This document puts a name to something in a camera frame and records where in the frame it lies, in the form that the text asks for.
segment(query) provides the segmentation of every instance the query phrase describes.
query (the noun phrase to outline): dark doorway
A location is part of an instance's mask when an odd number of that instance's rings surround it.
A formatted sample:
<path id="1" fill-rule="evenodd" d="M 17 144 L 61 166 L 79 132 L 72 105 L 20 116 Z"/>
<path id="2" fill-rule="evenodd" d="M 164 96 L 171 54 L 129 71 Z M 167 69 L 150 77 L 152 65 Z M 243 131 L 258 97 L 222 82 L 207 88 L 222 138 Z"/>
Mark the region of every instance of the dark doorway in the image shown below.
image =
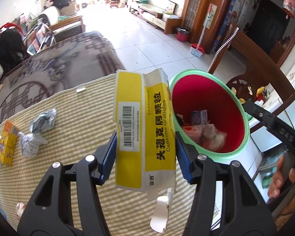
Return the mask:
<path id="1" fill-rule="evenodd" d="M 282 8 L 270 0 L 261 0 L 247 36 L 269 55 L 275 42 L 283 37 L 288 23 Z"/>

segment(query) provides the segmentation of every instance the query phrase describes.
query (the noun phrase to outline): red dustbin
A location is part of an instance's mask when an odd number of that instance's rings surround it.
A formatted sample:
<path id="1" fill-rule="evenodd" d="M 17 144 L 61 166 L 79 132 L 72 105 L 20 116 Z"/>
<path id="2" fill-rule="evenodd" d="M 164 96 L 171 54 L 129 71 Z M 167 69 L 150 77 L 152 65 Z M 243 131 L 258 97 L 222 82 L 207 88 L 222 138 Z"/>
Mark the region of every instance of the red dustbin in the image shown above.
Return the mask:
<path id="1" fill-rule="evenodd" d="M 177 40 L 180 42 L 185 42 L 188 39 L 190 31 L 188 28 L 185 27 L 177 27 Z"/>
<path id="2" fill-rule="evenodd" d="M 175 114 L 183 115 L 185 123 L 191 123 L 191 111 L 207 109 L 208 119 L 215 127 L 227 133 L 224 147 L 212 152 L 193 142 L 174 117 L 175 130 L 185 143 L 196 147 L 215 162 L 225 162 L 239 155 L 249 140 L 249 124 L 245 111 L 231 90 L 213 75 L 200 70 L 186 70 L 170 82 Z"/>

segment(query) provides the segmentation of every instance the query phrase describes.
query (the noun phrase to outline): metal bolt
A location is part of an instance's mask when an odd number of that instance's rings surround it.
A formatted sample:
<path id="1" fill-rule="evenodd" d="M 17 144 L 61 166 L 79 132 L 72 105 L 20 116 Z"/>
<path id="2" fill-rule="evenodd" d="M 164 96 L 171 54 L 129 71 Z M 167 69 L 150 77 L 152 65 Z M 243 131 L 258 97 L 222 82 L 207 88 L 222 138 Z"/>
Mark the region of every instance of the metal bolt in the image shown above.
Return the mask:
<path id="1" fill-rule="evenodd" d="M 205 154 L 199 154 L 198 159 L 199 160 L 206 160 L 207 156 Z"/>
<path id="2" fill-rule="evenodd" d="M 236 168 L 238 168 L 240 166 L 239 161 L 236 161 L 236 160 L 232 161 L 231 164 Z"/>
<path id="3" fill-rule="evenodd" d="M 56 162 L 53 163 L 53 168 L 59 168 L 60 165 L 61 165 L 61 163 L 56 161 Z"/>
<path id="4" fill-rule="evenodd" d="M 88 155 L 85 157 L 85 160 L 88 161 L 88 162 L 91 162 L 95 159 L 95 156 L 94 155 Z"/>

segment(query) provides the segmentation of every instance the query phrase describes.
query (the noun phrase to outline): hanging red decoration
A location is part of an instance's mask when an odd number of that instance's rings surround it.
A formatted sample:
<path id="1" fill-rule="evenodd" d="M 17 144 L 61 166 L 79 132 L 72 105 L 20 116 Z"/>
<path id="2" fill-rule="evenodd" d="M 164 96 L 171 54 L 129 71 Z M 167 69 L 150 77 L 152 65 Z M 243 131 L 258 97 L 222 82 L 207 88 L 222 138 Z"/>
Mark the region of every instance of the hanging red decoration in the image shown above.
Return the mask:
<path id="1" fill-rule="evenodd" d="M 291 18 L 295 18 L 295 0 L 284 0 L 283 10 Z"/>

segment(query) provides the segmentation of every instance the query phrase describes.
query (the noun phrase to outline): broom handle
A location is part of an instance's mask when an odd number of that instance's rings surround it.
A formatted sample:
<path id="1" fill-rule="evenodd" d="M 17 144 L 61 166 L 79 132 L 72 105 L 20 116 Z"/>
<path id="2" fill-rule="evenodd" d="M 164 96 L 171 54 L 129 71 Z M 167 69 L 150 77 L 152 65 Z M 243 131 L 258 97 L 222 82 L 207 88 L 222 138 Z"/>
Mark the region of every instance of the broom handle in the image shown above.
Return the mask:
<path id="1" fill-rule="evenodd" d="M 209 17 L 210 17 L 211 9 L 212 9 L 212 5 L 210 6 L 210 8 L 209 8 L 209 10 L 208 10 L 208 15 L 207 15 L 207 18 L 206 18 L 206 20 L 205 20 L 205 25 L 203 26 L 202 33 L 201 33 L 201 35 L 200 35 L 200 38 L 199 38 L 199 41 L 198 41 L 198 45 L 197 45 L 197 48 L 196 48 L 197 51 L 198 51 L 199 46 L 200 46 L 200 43 L 202 42 L 203 37 L 204 37 L 204 35 L 205 35 L 205 29 L 206 29 L 206 26 L 207 26 L 207 24 L 208 24 L 208 19 L 209 19 Z"/>

